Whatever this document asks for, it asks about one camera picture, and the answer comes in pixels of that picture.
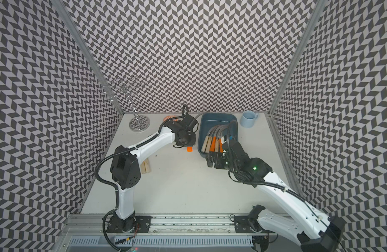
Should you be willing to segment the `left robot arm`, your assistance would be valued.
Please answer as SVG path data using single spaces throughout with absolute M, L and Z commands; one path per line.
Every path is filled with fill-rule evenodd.
M 161 148 L 175 144 L 178 147 L 194 146 L 195 117 L 185 112 L 161 123 L 156 133 L 127 148 L 119 146 L 114 154 L 102 159 L 94 169 L 99 182 L 115 190 L 115 209 L 103 217 L 105 233 L 136 232 L 134 188 L 142 177 L 141 164 Z

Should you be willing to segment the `orange handle sickle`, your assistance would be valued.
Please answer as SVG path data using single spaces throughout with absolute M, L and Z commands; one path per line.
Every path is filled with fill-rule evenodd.
M 212 145 L 211 145 L 210 152 L 215 152 L 214 151 L 215 150 L 215 142 L 216 142 L 215 132 L 213 134 L 213 142 L 212 142 Z
M 223 126 L 218 134 L 219 137 L 219 152 L 223 153 L 223 144 L 226 142 L 228 125 Z

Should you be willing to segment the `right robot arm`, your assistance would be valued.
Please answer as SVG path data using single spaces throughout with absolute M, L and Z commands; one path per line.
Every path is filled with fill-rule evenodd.
M 236 140 L 212 138 L 202 149 L 208 167 L 228 170 L 235 183 L 250 185 L 271 197 L 289 216 L 256 205 L 247 215 L 250 229 L 273 232 L 299 245 L 304 252 L 334 252 L 341 246 L 345 221 L 330 217 L 293 191 L 261 158 L 249 157 Z

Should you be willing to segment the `blue blade wooden sickle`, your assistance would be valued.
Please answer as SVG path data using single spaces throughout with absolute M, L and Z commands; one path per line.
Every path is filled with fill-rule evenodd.
M 144 167 L 145 167 L 145 172 L 146 173 L 150 173 L 151 172 L 150 162 L 149 162 L 148 158 L 144 161 Z

